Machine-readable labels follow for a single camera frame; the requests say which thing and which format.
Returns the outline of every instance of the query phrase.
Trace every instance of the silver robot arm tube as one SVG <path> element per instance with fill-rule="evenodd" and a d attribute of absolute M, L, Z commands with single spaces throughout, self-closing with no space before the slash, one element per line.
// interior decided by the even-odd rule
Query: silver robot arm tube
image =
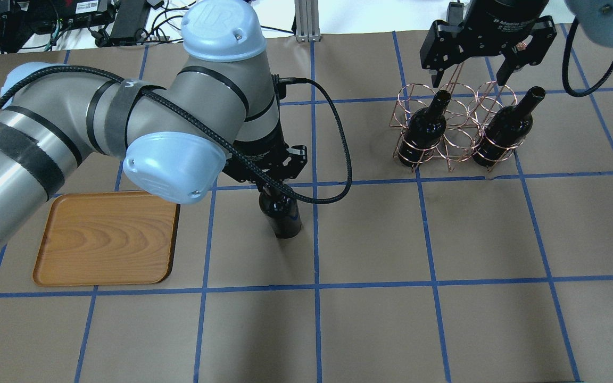
<path fill-rule="evenodd" d="M 278 113 L 257 15 L 241 0 L 199 2 L 182 25 L 190 59 L 170 90 L 154 92 L 228 141 L 239 133 L 248 141 L 262 138 L 278 123 Z M 188 163 L 183 159 L 172 171 L 167 167 L 172 158 L 187 157 L 191 151 L 182 152 L 177 142 L 202 139 L 200 147 L 221 153 L 222 168 L 228 153 L 151 99 L 137 98 L 133 104 L 120 100 L 133 86 L 138 86 L 136 81 L 117 84 L 90 73 L 54 73 L 24 87 L 0 111 L 0 247 L 94 151 L 127 158 L 126 167 L 129 160 L 146 163 L 146 168 L 126 168 L 127 175 L 137 185 L 141 181 L 146 191 L 178 203 L 202 199 L 206 189 L 190 201 L 164 192 L 182 185 L 163 182 L 199 175 L 192 163 L 199 157 Z M 125 102 L 126 113 L 121 108 Z M 126 116 L 122 123 L 115 113 Z M 255 123 L 245 124 L 246 119 Z M 264 121 L 257 124 L 257 119 Z M 212 181 L 220 170 L 212 172 L 216 172 Z"/>

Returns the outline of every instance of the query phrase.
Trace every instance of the brown rectangular tray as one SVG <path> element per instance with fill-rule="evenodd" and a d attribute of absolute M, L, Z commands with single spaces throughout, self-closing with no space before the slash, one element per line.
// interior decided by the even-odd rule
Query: brown rectangular tray
<path fill-rule="evenodd" d="M 145 191 L 60 196 L 32 279 L 39 286 L 162 281 L 172 270 L 178 211 Z"/>

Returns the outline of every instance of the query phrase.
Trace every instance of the wooden tray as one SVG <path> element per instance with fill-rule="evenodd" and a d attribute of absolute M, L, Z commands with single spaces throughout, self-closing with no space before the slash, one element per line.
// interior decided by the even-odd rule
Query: wooden tray
<path fill-rule="evenodd" d="M 39 286 L 160 282 L 172 270 L 178 211 L 145 191 L 60 196 L 32 279 Z"/>

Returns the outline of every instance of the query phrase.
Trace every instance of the wine bottle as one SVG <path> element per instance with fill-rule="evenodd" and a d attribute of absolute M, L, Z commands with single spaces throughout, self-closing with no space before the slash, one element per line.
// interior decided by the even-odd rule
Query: wine bottle
<path fill-rule="evenodd" d="M 533 87 L 519 104 L 498 111 L 472 153 L 475 162 L 490 168 L 507 154 L 507 148 L 520 145 L 533 126 L 531 112 L 543 98 L 545 89 Z"/>
<path fill-rule="evenodd" d="M 413 114 L 399 145 L 401 163 L 414 167 L 432 157 L 433 150 L 427 149 L 435 146 L 446 131 L 446 118 L 443 113 L 450 101 L 451 94 L 446 90 L 439 90 L 430 106 Z"/>

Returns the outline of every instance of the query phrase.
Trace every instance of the black rubber band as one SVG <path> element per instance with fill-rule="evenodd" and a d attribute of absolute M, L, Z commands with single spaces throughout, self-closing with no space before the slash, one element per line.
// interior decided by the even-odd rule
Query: black rubber band
<path fill-rule="evenodd" d="M 59 140 L 63 141 L 63 143 L 71 151 L 72 155 L 75 156 L 75 160 L 77 161 L 77 167 L 79 167 L 79 165 L 82 164 L 82 161 L 84 160 L 82 158 L 82 152 L 80 152 L 79 148 L 77 147 L 77 145 L 75 145 L 75 143 L 71 140 L 71 138 L 68 135 L 66 135 L 64 131 L 59 129 L 58 126 L 56 126 L 53 122 L 49 121 L 43 116 L 37 113 L 34 113 L 33 111 L 30 111 L 26 107 L 22 107 L 22 106 L 11 105 L 11 106 L 8 106 L 4 110 L 22 114 L 23 116 L 26 116 L 29 119 L 33 119 L 37 123 L 41 124 L 41 126 L 43 126 L 48 131 L 53 133 L 56 137 L 58 137 Z"/>
<path fill-rule="evenodd" d="M 160 88 L 136 78 L 126 78 L 117 89 L 105 116 L 105 140 L 112 155 L 124 158 L 127 155 L 127 124 L 131 111 L 141 98 L 141 89 Z"/>
<path fill-rule="evenodd" d="M 37 140 L 3 123 L 0 123 L 0 152 L 35 177 L 44 188 L 47 199 L 51 199 L 65 183 L 63 171 L 37 146 Z"/>
<path fill-rule="evenodd" d="M 263 109 L 263 111 L 255 114 L 254 116 L 247 117 L 245 119 L 245 122 L 254 121 L 254 120 L 260 118 L 261 116 L 264 116 L 266 114 L 266 112 L 268 112 L 271 109 L 271 107 L 273 106 L 273 100 L 274 99 L 275 99 L 275 97 L 271 97 L 271 102 L 268 103 L 268 105 Z"/>
<path fill-rule="evenodd" d="M 105 84 L 101 85 L 101 87 L 94 93 L 92 101 L 89 102 L 89 107 L 87 109 L 87 136 L 89 138 L 89 142 L 92 143 L 93 148 L 98 153 L 103 155 L 105 155 L 105 152 L 98 145 L 98 141 L 96 141 L 96 132 L 93 128 L 93 119 L 96 114 L 96 106 L 98 105 L 98 101 L 101 99 L 105 91 L 114 83 L 114 81 L 107 81 Z"/>
<path fill-rule="evenodd" d="M 179 74 L 184 72 L 202 73 L 204 75 L 210 76 L 211 78 L 214 78 L 214 80 L 223 83 L 224 85 L 226 85 L 226 87 L 228 87 L 228 89 L 233 90 L 234 94 L 238 95 L 238 98 L 241 99 L 241 102 L 243 102 L 243 105 L 245 106 L 245 115 L 247 116 L 247 114 L 250 112 L 250 103 L 247 101 L 247 97 L 245 96 L 241 88 L 236 85 L 235 82 L 231 81 L 230 78 L 209 68 L 199 67 L 195 65 L 183 68 Z"/>

